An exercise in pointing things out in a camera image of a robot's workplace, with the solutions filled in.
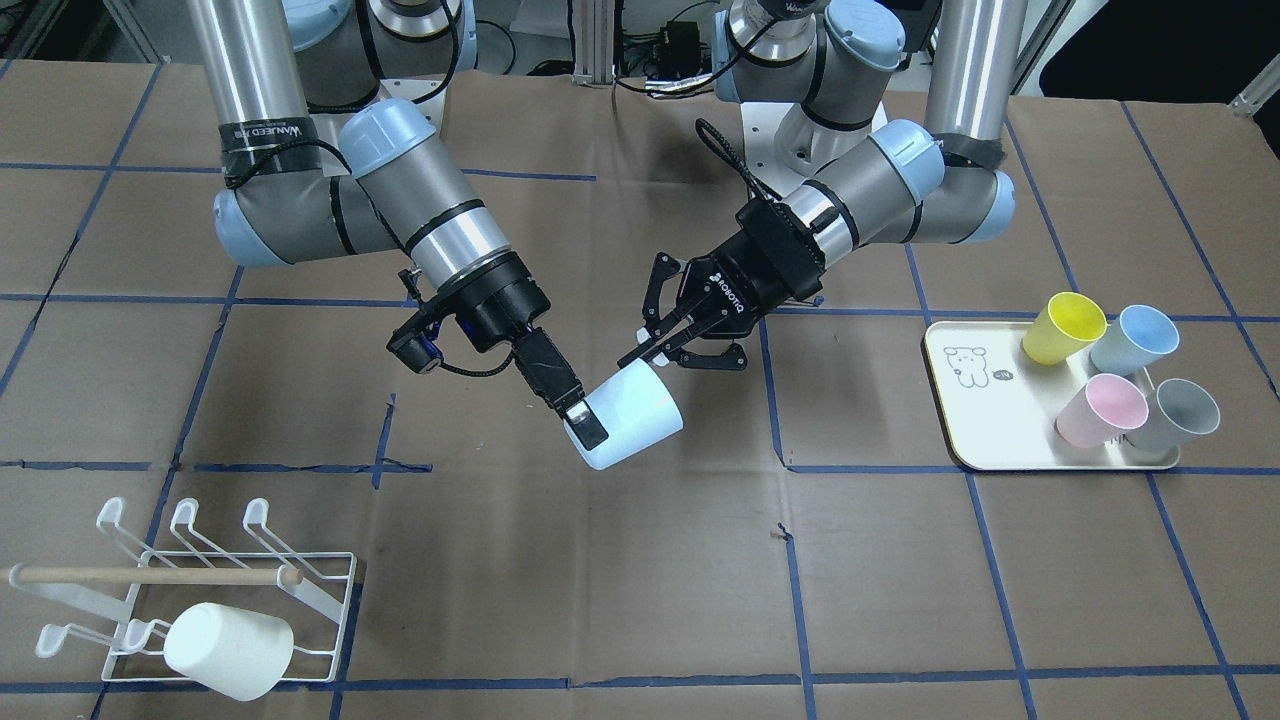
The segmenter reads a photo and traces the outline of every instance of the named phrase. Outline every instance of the wooden rod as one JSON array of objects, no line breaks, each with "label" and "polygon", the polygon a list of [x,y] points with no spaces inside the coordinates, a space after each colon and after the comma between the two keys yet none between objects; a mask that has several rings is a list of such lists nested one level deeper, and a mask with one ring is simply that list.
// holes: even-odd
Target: wooden rod
[{"label": "wooden rod", "polygon": [[[280,575],[285,585],[302,582],[300,568]],[[119,583],[141,585],[274,585],[276,568],[27,568],[18,569],[19,583]]]}]

